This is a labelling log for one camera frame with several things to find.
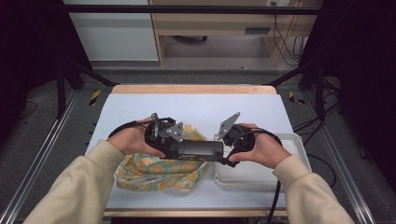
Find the white table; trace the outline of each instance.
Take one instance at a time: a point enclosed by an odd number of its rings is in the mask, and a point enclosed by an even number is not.
[[[237,122],[254,122],[272,133],[292,133],[282,100],[272,87],[121,85],[108,96],[87,152],[121,124],[152,113],[192,124],[209,139],[219,131],[219,124],[235,112],[241,113]],[[268,214],[273,192],[225,189],[215,183],[214,174],[213,163],[190,192],[130,191],[119,189],[115,183],[105,216],[262,217]],[[275,216],[285,216],[285,207],[281,194]]]

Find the sleeve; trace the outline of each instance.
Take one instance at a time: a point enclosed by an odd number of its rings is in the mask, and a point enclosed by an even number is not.
[[[124,155],[101,140],[55,180],[24,223],[101,223],[114,173]]]
[[[354,223],[326,181],[309,171],[298,156],[283,160],[274,175],[285,187],[290,223]]]

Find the plastic tray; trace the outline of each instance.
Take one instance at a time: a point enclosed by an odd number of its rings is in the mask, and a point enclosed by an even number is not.
[[[311,170],[302,138],[295,133],[276,133],[283,147],[291,154],[300,155],[302,161]],[[231,149],[224,147],[224,157]],[[242,161],[235,168],[216,162],[214,180],[224,189],[249,189],[254,191],[273,192],[276,189],[277,178],[272,174],[273,169],[266,168],[256,162]]]

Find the white cabinet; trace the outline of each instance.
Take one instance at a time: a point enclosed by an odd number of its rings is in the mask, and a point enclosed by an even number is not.
[[[69,5],[147,5],[147,0],[64,0]],[[70,13],[90,61],[158,61],[149,13]]]

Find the yellow patterned cloth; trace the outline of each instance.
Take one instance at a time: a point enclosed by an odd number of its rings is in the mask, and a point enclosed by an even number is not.
[[[206,141],[189,124],[183,126],[181,136],[186,140]],[[206,173],[207,161],[161,160],[146,154],[128,155],[116,172],[117,186],[122,189],[157,191],[176,187],[191,190]]]

